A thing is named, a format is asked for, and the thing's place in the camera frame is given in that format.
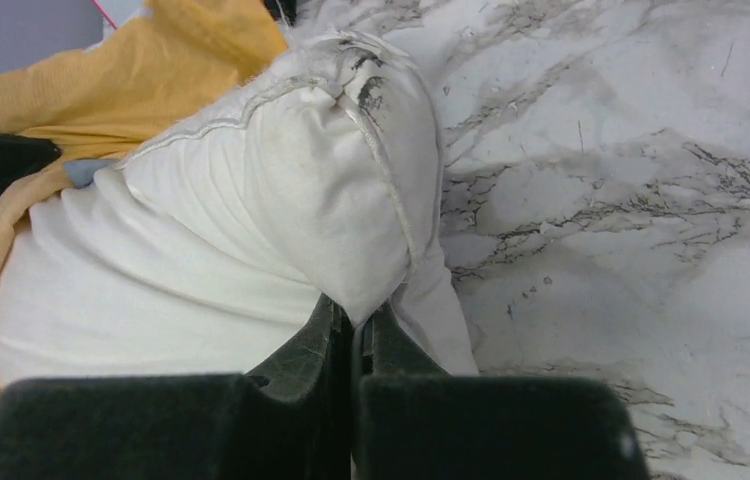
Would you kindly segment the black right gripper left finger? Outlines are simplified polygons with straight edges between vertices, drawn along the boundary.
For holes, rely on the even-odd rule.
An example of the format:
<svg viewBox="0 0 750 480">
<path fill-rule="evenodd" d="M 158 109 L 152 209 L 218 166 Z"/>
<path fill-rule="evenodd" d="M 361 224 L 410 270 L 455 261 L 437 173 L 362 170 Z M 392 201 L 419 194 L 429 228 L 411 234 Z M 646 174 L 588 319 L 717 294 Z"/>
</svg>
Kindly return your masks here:
<svg viewBox="0 0 750 480">
<path fill-rule="evenodd" d="M 246 373 L 15 383 L 0 479 L 345 479 L 351 333 L 321 298 Z"/>
</svg>

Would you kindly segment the blue yellow Mickey pillowcase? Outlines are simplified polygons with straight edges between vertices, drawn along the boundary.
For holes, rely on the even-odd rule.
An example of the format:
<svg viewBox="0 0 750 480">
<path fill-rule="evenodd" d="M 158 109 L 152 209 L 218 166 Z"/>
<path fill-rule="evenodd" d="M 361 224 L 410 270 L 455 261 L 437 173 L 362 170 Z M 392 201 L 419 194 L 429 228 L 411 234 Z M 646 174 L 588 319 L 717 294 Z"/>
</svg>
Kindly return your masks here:
<svg viewBox="0 0 750 480">
<path fill-rule="evenodd" d="M 260 1 L 148 1 L 100 45 L 0 75 L 0 133 L 61 151 L 0 195 L 0 271 L 36 203 L 66 189 L 63 165 L 120 159 L 265 70 L 287 49 Z"/>
</svg>

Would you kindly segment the white pillow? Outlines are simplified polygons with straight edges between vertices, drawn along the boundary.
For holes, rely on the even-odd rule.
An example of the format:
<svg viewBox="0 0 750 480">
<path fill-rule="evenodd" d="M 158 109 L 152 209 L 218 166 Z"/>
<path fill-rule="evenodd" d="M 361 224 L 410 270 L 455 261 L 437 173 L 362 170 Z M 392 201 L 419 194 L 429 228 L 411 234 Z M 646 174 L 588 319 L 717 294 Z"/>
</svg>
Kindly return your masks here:
<svg viewBox="0 0 750 480">
<path fill-rule="evenodd" d="M 326 34 L 86 183 L 33 205 L 0 273 L 0 386 L 245 372 L 318 300 L 389 306 L 474 375 L 439 242 L 443 162 L 412 57 Z"/>
</svg>

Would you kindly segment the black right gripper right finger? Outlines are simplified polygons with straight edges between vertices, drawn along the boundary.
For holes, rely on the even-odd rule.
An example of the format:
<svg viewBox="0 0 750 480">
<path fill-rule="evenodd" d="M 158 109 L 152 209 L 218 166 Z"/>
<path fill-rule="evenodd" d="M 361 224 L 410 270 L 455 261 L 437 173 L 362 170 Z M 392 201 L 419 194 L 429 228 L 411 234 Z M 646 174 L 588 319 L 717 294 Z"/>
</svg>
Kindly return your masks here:
<svg viewBox="0 0 750 480">
<path fill-rule="evenodd" d="M 352 347 L 352 455 L 361 479 L 646 479 L 630 415 L 579 377 L 452 376 L 389 306 Z"/>
</svg>

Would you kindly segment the pink framed whiteboard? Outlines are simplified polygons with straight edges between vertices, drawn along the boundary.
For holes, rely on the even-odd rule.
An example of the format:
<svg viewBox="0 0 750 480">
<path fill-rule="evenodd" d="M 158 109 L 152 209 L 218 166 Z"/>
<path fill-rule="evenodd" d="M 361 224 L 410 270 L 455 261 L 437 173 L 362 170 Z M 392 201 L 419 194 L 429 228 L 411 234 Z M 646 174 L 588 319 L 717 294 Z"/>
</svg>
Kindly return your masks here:
<svg viewBox="0 0 750 480">
<path fill-rule="evenodd" d="M 143 0 L 92 0 L 91 3 L 101 15 L 104 25 L 113 30 L 133 18 L 147 16 L 149 13 L 146 1 Z"/>
</svg>

